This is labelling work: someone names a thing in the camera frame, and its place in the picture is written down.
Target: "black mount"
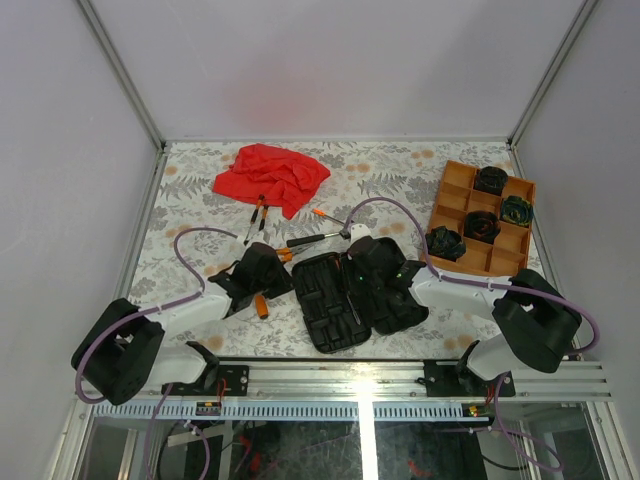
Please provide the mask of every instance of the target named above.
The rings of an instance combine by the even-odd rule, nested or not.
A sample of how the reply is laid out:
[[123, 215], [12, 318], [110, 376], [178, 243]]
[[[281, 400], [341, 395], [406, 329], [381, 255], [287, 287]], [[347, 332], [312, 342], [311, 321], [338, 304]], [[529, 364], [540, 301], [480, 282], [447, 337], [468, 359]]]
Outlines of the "black mount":
[[[207, 353], [215, 359], [215, 367], [209, 371], [205, 381], [205, 374], [194, 383], [175, 383], [171, 392], [173, 395], [182, 397], [216, 397], [218, 388], [226, 385], [225, 397], [246, 397], [249, 387], [248, 365], [220, 365], [218, 358], [207, 350]], [[167, 385], [162, 386], [162, 393], [167, 389]]]
[[347, 250], [350, 262], [343, 263], [344, 283], [365, 323], [381, 335], [389, 335], [420, 324], [429, 309], [418, 305], [409, 287], [425, 266], [407, 260], [391, 238], [370, 236], [355, 241]]
[[247, 308], [256, 293], [266, 298], [276, 298], [293, 290], [291, 275], [284, 268], [276, 251], [264, 243], [253, 243], [233, 273], [221, 272], [209, 277], [231, 297], [231, 308], [227, 316]]
[[[84, 352], [102, 332], [138, 310], [125, 298], [111, 302], [74, 352], [71, 366], [77, 370]], [[122, 405], [147, 382], [163, 337], [160, 324], [146, 317], [129, 322], [107, 337], [91, 355], [84, 378], [113, 405]]]
[[[526, 268], [511, 283], [561, 296], [539, 273]], [[558, 370], [582, 323], [579, 313], [536, 295], [511, 291], [496, 300], [494, 307], [493, 318], [522, 363], [544, 373]]]
[[[275, 298], [293, 289], [291, 276], [275, 250], [261, 243], [254, 243], [247, 249], [231, 275], [220, 273], [209, 281], [218, 283], [231, 297], [227, 316], [248, 307], [258, 292], [263, 292], [267, 298]], [[138, 310], [138, 306], [125, 298], [111, 302], [73, 353], [71, 366], [77, 370], [82, 356], [102, 332]], [[132, 320], [100, 344], [91, 355], [83, 377], [113, 405], [131, 400], [149, 378], [164, 333], [159, 323], [144, 316]], [[219, 377], [218, 359], [198, 343], [188, 342], [187, 345], [207, 362], [200, 378], [189, 384], [190, 388], [200, 392], [215, 390]]]

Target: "aluminum frame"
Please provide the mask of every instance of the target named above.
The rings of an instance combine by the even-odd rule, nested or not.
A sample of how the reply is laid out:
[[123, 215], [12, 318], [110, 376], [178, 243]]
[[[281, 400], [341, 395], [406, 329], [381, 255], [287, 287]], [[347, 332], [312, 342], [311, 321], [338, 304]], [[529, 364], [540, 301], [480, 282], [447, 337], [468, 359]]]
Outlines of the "aluminum frame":
[[[443, 363], [455, 361], [443, 360]], [[350, 360], [289, 361], [231, 360], [223, 365], [248, 365], [251, 380], [246, 401], [357, 401], [370, 394], [375, 402], [478, 403], [483, 397], [427, 397], [415, 381], [424, 376], [421, 361], [354, 362]], [[545, 374], [534, 370], [514, 370], [516, 396], [504, 403], [611, 402], [613, 398], [599, 362], [563, 362], [558, 371]], [[157, 398], [160, 392], [141, 392], [136, 399]], [[201, 401], [212, 400], [202, 397]]]
[[118, 472], [118, 480], [129, 480], [131, 476], [131, 467], [133, 465], [133, 455], [136, 451], [138, 433], [138, 430], [132, 428], [127, 432], [127, 439], [124, 444], [124, 452], [122, 453], [122, 461], [120, 462], [120, 470]]
[[80, 473], [94, 418], [92, 407], [74, 400], [61, 433], [46, 480], [75, 479]]
[[536, 87], [536, 90], [533, 96], [531, 97], [531, 100], [529, 100], [527, 107], [522, 113], [522, 116], [518, 120], [518, 123], [516, 124], [515, 128], [511, 132], [511, 135], [509, 135], [509, 140], [508, 140], [509, 144], [517, 145], [520, 139], [522, 139], [522, 136], [524, 135], [524, 132], [527, 129], [527, 126], [529, 125], [529, 122], [531, 122], [531, 119], [535, 115], [536, 110], [538, 109], [538, 107], [542, 103], [542, 100], [546, 96], [547, 91], [549, 90], [549, 87], [552, 85], [558, 72], [562, 68], [562, 65], [567, 59], [567, 56], [569, 55], [569, 52], [573, 48], [573, 45], [575, 44], [576, 40], [580, 36], [580, 33], [582, 32], [585, 25], [591, 18], [591, 15], [595, 11], [599, 3], [600, 3], [600, 0], [584, 0], [583, 1], [582, 5], [580, 6], [580, 9], [578, 10], [578, 13], [576, 13], [576, 16], [573, 18], [573, 21], [571, 22], [571, 25], [569, 25], [569, 29], [567, 30], [567, 33], [565, 33], [562, 41], [560, 42], [560, 45], [558, 46], [558, 49], [554, 53], [553, 58], [551, 59], [551, 62], [547, 67], [547, 70], [545, 71], [544, 75], [542, 76], [542, 79], [540, 80], [540, 83]]
[[100, 15], [91, 3], [91, 0], [75, 0], [76, 5], [80, 9], [83, 18], [89, 30], [93, 34], [96, 43], [100, 47], [113, 75], [120, 84], [122, 93], [129, 101], [129, 105], [138, 117], [142, 128], [144, 128], [147, 137], [156, 149], [161, 150], [164, 147], [164, 139], [158, 129], [155, 121], [151, 117], [147, 106], [142, 101], [142, 97], [138, 92], [129, 72], [127, 71], [113, 41], [111, 40], [104, 23], [100, 19]]
[[127, 247], [127, 254], [120, 271], [118, 283], [116, 284], [114, 298], [128, 296], [129, 290], [131, 289], [133, 277], [138, 267], [138, 259], [140, 258], [140, 252], [142, 251], [144, 238], [149, 226], [149, 220], [151, 219], [151, 213], [153, 212], [156, 196], [160, 189], [167, 158], [167, 155], [162, 149], [156, 152], [155, 163], [144, 190], [142, 205], [136, 216], [136, 224]]

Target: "black tool case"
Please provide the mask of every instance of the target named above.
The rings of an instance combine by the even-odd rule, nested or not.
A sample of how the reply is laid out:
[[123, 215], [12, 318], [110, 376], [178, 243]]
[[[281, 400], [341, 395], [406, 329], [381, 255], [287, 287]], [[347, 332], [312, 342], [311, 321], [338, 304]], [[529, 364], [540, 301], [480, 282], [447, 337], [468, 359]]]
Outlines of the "black tool case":
[[429, 315], [411, 297], [411, 281], [407, 284], [402, 279], [403, 274], [411, 278], [424, 264], [406, 261], [391, 239], [380, 239], [376, 247], [383, 250], [375, 251], [377, 258], [394, 259], [393, 278], [386, 278], [385, 287], [376, 286], [379, 270], [373, 273], [376, 282], [372, 282], [373, 270], [365, 269], [369, 274], [365, 273], [363, 264], [346, 253], [326, 253], [293, 267], [296, 296], [318, 351], [333, 353], [360, 345], [371, 336], [371, 328], [390, 335], [418, 325]]
[[337, 253], [298, 263], [292, 276], [304, 323], [319, 352], [337, 352], [369, 339], [371, 328], [360, 321], [347, 297]]

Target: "floral tablecloth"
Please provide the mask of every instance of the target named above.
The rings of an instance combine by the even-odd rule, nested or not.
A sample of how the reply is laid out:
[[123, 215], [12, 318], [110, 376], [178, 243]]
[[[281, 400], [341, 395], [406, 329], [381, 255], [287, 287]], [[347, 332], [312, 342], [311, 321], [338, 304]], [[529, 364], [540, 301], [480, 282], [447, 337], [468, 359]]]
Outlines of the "floral tablecloth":
[[[226, 170], [238, 149], [246, 143], [174, 143], [160, 185], [130, 299], [157, 303], [197, 289], [195, 279], [173, 254], [173, 241], [191, 226], [216, 226], [244, 237], [253, 206], [211, 192], [215, 176]], [[336, 225], [311, 212], [312, 208], [344, 220], [350, 209], [365, 198], [392, 197], [428, 224], [438, 185], [447, 160], [478, 167], [499, 166], [512, 173], [509, 155], [500, 142], [290, 142], [273, 143], [316, 158], [331, 170], [331, 177], [311, 203], [287, 221], [279, 208], [269, 209], [266, 236], [275, 247], [288, 238], [329, 233]], [[386, 203], [366, 205], [356, 216], [377, 236], [391, 236], [407, 258], [418, 258], [419, 237], [409, 220]], [[195, 233], [180, 241], [181, 251], [204, 276], [227, 267], [242, 255], [232, 238]], [[296, 261], [328, 251], [344, 251], [347, 242], [337, 238], [319, 242]], [[531, 244], [529, 268], [540, 271], [535, 245]], [[430, 308], [427, 320], [390, 336], [375, 331], [369, 341], [332, 355], [319, 353], [311, 344], [302, 311], [290, 292], [269, 300], [269, 317], [258, 318], [255, 308], [222, 321], [207, 322], [173, 339], [176, 343], [198, 340], [221, 356], [299, 358], [452, 358], [476, 339], [498, 333], [497, 326], [458, 311]]]

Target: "orange tray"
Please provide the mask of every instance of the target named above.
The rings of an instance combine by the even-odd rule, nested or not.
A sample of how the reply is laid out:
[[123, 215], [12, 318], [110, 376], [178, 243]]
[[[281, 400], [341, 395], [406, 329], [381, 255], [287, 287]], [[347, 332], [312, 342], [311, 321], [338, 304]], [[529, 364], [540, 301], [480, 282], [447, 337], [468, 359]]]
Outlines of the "orange tray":
[[483, 276], [515, 275], [527, 266], [531, 226], [525, 228], [501, 221], [500, 233], [490, 245], [465, 237], [464, 219], [468, 212], [476, 210], [492, 212], [500, 217], [502, 199], [509, 195], [522, 197], [533, 205], [536, 184], [509, 177], [499, 197], [473, 189], [479, 170], [453, 160], [447, 162], [427, 232], [441, 225], [455, 230], [463, 237], [467, 252], [455, 262], [432, 255], [430, 257], [436, 267], [452, 272]]

